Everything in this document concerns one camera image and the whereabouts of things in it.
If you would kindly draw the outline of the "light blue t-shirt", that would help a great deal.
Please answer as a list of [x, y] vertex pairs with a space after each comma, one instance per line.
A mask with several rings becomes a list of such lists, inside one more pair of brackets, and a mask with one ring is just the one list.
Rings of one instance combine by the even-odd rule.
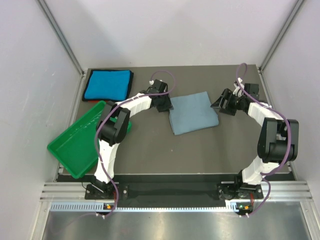
[[218, 114], [211, 108], [206, 91], [173, 97], [171, 103], [169, 120], [176, 136], [219, 125]]

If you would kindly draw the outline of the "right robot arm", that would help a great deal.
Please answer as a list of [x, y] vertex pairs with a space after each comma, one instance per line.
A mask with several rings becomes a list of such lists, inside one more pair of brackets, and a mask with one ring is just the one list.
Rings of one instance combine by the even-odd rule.
[[266, 176], [274, 174], [278, 167], [297, 158], [299, 122], [294, 119], [284, 120], [267, 103], [260, 102], [258, 84], [235, 83], [234, 86], [235, 90], [224, 89], [211, 107], [230, 116], [243, 111], [261, 127], [257, 157], [236, 175], [234, 184], [227, 187], [237, 197], [245, 198], [258, 191], [258, 186]]

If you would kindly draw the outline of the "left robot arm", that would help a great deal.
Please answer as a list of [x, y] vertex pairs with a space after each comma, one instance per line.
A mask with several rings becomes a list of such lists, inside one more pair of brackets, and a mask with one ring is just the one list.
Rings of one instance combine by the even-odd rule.
[[109, 198], [114, 191], [110, 183], [114, 177], [114, 164], [120, 143], [127, 135], [130, 118], [142, 111], [156, 108], [167, 112], [173, 106], [168, 84], [162, 80], [151, 80], [147, 90], [120, 102], [106, 103], [96, 126], [94, 144], [98, 164], [91, 184], [102, 198]]

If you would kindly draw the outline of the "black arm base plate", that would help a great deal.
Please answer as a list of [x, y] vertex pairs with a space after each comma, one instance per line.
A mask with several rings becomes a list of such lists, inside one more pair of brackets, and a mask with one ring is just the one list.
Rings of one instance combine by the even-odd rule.
[[233, 183], [215, 182], [122, 182], [117, 184], [120, 200], [144, 196], [208, 196], [213, 200], [263, 198], [260, 185], [236, 190]]

